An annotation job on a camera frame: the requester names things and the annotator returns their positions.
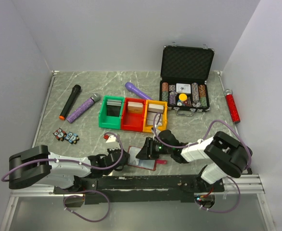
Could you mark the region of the red leather card holder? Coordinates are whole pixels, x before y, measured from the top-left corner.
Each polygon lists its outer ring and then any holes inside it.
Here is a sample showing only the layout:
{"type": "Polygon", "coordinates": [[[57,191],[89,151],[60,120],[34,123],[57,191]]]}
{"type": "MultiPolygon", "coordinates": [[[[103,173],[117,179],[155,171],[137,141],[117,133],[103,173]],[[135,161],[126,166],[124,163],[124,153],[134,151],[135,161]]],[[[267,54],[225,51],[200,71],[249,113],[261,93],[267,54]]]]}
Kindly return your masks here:
{"type": "Polygon", "coordinates": [[[167,164],[167,160],[138,159],[136,155],[138,154],[140,150],[141,150],[140,147],[129,146],[128,148],[128,153],[130,155],[129,160],[128,160],[129,166],[155,171],[157,165],[166,165],[167,164]]]}

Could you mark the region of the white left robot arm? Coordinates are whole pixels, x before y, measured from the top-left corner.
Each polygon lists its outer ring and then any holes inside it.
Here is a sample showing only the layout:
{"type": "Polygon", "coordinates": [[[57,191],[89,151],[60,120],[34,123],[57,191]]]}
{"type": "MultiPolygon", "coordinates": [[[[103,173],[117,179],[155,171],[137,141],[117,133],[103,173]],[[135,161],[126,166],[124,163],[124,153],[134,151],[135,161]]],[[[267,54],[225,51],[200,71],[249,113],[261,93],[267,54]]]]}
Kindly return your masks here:
{"type": "Polygon", "coordinates": [[[83,179],[108,176],[128,164],[130,155],[125,150],[107,151],[108,154],[75,158],[55,154],[46,145],[40,145],[14,154],[9,158],[9,188],[24,189],[38,183],[77,193],[83,179]]]}

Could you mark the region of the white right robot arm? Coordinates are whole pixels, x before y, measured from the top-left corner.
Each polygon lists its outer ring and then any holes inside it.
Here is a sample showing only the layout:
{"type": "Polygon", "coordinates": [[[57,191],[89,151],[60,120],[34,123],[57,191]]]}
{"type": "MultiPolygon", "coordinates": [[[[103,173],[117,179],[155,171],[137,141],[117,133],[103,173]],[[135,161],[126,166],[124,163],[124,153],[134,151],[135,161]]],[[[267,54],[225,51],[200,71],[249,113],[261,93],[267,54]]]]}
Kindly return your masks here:
{"type": "Polygon", "coordinates": [[[164,130],[158,133],[157,138],[147,137],[136,158],[156,160],[161,154],[169,154],[179,164],[210,159],[212,163],[202,168],[197,179],[198,188],[207,192],[221,178],[239,178],[252,156],[252,150],[245,149],[242,143],[223,131],[192,145],[179,142],[170,130],[164,130]]]}

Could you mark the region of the blue owl card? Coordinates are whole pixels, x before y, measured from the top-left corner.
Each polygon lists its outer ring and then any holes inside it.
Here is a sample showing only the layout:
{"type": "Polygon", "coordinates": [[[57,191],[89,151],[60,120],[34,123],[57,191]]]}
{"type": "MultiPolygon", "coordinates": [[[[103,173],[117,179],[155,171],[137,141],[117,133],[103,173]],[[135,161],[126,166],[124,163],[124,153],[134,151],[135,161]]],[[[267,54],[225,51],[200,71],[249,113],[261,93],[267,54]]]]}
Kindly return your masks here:
{"type": "Polygon", "coordinates": [[[70,144],[77,144],[77,142],[79,141],[79,136],[75,133],[72,132],[68,132],[65,140],[68,141],[70,144]]]}

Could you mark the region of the red plastic card bin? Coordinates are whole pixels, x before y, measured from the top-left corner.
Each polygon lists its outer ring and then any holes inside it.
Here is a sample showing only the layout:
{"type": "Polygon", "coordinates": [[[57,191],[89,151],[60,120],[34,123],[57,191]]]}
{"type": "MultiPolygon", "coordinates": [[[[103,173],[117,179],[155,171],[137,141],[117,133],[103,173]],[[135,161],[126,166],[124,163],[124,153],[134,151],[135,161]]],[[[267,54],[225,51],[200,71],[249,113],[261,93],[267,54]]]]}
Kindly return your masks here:
{"type": "Polygon", "coordinates": [[[146,100],[125,98],[121,116],[121,130],[143,131],[146,100]]]}

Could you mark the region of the yellow plastic card bin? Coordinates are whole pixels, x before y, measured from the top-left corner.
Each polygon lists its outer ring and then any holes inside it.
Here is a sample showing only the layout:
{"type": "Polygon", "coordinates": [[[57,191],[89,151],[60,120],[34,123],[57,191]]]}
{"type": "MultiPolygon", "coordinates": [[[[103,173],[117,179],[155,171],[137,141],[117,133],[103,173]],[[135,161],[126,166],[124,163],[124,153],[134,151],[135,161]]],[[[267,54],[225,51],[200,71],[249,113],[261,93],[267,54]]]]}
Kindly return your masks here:
{"type": "Polygon", "coordinates": [[[157,125],[157,128],[159,130],[166,130],[167,111],[167,102],[146,100],[142,131],[146,133],[151,133],[153,128],[153,122],[155,123],[155,125],[157,125]]]}

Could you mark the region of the green plastic card bin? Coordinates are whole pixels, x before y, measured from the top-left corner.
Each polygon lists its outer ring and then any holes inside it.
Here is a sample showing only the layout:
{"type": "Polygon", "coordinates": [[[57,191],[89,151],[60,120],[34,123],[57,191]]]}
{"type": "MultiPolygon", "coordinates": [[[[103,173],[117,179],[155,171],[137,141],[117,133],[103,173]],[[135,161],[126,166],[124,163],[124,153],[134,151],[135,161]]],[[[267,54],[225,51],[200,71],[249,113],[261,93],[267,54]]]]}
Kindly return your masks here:
{"type": "Polygon", "coordinates": [[[124,97],[104,96],[98,117],[100,128],[121,129],[124,101],[124,97]]]}

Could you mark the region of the red owl card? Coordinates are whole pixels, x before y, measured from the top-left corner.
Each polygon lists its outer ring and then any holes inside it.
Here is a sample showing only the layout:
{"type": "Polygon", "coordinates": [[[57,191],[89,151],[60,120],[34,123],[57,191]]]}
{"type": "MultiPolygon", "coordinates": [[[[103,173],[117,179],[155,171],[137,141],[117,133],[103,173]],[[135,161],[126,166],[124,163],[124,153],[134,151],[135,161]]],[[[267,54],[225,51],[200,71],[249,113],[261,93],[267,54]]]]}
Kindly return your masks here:
{"type": "Polygon", "coordinates": [[[63,131],[61,128],[58,128],[54,133],[53,135],[56,137],[56,139],[58,141],[63,141],[66,136],[67,136],[67,133],[65,131],[63,131]]]}

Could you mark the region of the white playing card deck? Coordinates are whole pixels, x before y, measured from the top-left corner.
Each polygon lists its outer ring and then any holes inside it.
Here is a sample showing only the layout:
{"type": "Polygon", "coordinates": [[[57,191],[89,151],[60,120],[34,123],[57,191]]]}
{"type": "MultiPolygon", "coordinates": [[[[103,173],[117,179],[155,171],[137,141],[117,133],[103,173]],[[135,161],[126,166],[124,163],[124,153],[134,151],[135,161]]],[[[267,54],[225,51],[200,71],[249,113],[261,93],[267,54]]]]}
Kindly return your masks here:
{"type": "Polygon", "coordinates": [[[191,84],[183,84],[183,83],[177,83],[176,84],[176,92],[177,93],[185,93],[185,94],[191,94],[191,84]]]}

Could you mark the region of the purple glitter toy microphone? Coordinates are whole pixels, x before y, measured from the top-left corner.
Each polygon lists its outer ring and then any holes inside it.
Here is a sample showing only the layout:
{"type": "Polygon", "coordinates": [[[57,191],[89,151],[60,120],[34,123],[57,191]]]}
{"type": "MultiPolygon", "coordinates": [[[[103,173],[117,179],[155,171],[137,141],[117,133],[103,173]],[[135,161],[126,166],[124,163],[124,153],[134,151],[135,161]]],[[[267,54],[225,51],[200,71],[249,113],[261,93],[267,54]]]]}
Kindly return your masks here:
{"type": "Polygon", "coordinates": [[[86,101],[83,102],[66,120],[71,124],[76,121],[83,113],[85,113],[90,107],[101,99],[101,95],[98,93],[92,94],[86,101]]]}

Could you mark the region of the purple plastic toy microphone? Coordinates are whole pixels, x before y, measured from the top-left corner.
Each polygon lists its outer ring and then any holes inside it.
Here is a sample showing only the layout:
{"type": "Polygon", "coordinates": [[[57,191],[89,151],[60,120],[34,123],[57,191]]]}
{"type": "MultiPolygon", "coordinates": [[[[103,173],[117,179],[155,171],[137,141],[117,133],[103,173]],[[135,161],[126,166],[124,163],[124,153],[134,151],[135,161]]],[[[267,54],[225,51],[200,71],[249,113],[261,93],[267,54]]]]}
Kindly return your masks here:
{"type": "Polygon", "coordinates": [[[125,84],[125,88],[134,93],[135,95],[137,95],[138,97],[140,97],[141,99],[145,99],[145,100],[152,100],[151,97],[149,97],[147,94],[145,94],[143,91],[141,91],[140,89],[138,89],[134,84],[132,84],[131,82],[127,82],[125,84]]]}

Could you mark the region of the yellow poker dealer chip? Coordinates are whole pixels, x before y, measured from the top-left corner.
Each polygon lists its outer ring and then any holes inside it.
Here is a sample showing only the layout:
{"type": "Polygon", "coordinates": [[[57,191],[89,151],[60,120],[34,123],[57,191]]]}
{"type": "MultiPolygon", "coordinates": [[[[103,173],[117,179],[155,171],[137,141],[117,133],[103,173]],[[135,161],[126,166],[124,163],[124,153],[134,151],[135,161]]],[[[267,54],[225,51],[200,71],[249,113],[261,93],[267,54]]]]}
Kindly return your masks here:
{"type": "Polygon", "coordinates": [[[185,93],[181,93],[181,94],[179,95],[179,100],[180,100],[180,101],[184,102],[184,101],[186,101],[187,99],[188,99],[188,96],[187,96],[185,93]]]}

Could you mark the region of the black toy microphone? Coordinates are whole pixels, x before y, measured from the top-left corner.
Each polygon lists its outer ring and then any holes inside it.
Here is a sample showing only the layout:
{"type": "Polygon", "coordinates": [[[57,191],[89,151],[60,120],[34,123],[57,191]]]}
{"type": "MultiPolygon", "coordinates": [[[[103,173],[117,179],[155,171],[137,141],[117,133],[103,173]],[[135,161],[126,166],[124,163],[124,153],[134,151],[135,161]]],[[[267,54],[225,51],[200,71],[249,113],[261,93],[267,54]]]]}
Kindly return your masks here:
{"type": "Polygon", "coordinates": [[[67,115],[69,114],[73,104],[75,103],[77,97],[79,96],[81,92],[81,86],[76,84],[73,88],[72,91],[59,115],[60,120],[65,120],[67,115]]]}

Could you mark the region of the black poker chip case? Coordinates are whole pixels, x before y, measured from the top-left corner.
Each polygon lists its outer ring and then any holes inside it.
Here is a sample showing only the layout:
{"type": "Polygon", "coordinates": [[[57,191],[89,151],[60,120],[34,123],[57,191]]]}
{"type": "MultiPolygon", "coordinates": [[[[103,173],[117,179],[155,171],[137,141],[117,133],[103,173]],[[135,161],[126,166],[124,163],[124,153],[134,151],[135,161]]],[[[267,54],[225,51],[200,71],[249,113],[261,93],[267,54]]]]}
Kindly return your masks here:
{"type": "Polygon", "coordinates": [[[210,110],[207,80],[215,51],[212,48],[167,45],[163,49],[159,100],[167,102],[177,115],[192,116],[210,110]],[[188,99],[179,100],[176,84],[191,84],[188,99]]]}

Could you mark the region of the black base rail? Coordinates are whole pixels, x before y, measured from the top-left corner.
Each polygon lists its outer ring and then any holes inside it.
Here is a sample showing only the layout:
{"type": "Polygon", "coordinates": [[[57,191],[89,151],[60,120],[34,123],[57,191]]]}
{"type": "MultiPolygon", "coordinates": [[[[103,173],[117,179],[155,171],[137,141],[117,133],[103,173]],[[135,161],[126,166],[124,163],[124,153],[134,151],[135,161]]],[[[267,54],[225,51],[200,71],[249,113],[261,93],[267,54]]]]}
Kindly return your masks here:
{"type": "Polygon", "coordinates": [[[98,179],[83,178],[78,184],[65,192],[55,187],[53,193],[77,193],[83,190],[97,190],[104,193],[110,202],[156,202],[181,201],[194,202],[194,196],[210,191],[225,191],[222,180],[213,185],[197,175],[161,176],[107,176],[98,179]]]}

